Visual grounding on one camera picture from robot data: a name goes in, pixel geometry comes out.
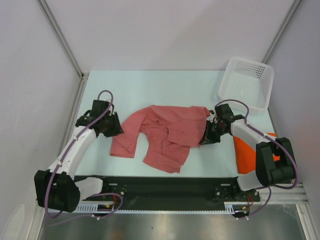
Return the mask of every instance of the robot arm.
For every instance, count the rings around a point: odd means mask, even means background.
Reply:
[[[101,192],[103,181],[100,178],[87,177],[78,182],[74,182],[74,178],[87,149],[100,133],[105,137],[123,133],[118,115],[114,112],[114,106],[109,107],[109,105],[110,102],[108,101],[94,100],[92,109],[76,121],[72,137],[58,158],[48,170],[39,170],[35,174],[35,190],[40,207],[45,206],[45,196],[48,189],[48,208],[70,213],[77,208],[80,200]],[[100,118],[108,107],[110,110]],[[91,125],[97,118],[100,118],[100,120]],[[53,181],[49,186],[52,175],[54,175]]]
[[[214,110],[217,121],[207,121],[200,144],[219,143],[222,135],[230,134],[243,140],[256,152],[255,171],[236,178],[235,184],[238,191],[269,187],[295,178],[291,160],[274,143],[276,141],[284,147],[294,160],[292,146],[287,138],[275,138],[268,135],[268,139],[274,141],[266,139],[264,135],[257,133],[261,131],[251,124],[251,127],[246,124],[244,116],[234,115],[228,104],[216,106]],[[280,156],[280,160],[275,162],[274,155]]]

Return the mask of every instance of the wall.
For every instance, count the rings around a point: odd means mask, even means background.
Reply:
[[[224,70],[262,61],[293,0],[47,0],[81,69]]]
[[[304,1],[269,64],[270,111],[288,137],[314,216],[320,223],[320,1]]]
[[[34,174],[58,155],[79,79],[35,0],[2,0],[0,32],[0,234],[22,204],[20,240],[33,217]]]

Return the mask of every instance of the white table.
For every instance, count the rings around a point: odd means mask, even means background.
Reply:
[[[114,95],[115,111],[120,122],[150,105],[204,106],[209,110],[220,101],[218,90],[224,71],[91,71],[78,117],[91,109],[102,90]],[[102,100],[110,99],[108,93]],[[233,113],[245,112],[233,109]],[[273,132],[268,111],[250,114],[250,123],[264,132]],[[167,173],[143,163],[148,141],[141,133],[134,158],[110,156],[112,138],[102,134],[90,146],[77,175],[148,176],[148,177],[236,177],[238,176],[233,137],[224,135],[221,142],[192,147],[180,173]]]

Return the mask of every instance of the shiny gray floor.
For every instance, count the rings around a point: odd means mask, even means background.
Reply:
[[[304,240],[295,205],[268,205],[250,220],[231,215],[115,214],[95,220],[64,213],[43,221],[38,240]]]

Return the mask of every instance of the white laundry basket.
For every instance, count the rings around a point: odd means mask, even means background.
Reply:
[[[222,100],[235,99],[248,105],[250,113],[268,108],[275,71],[272,66],[240,57],[232,57],[226,67],[218,95]],[[237,102],[230,107],[242,111],[246,108]]]

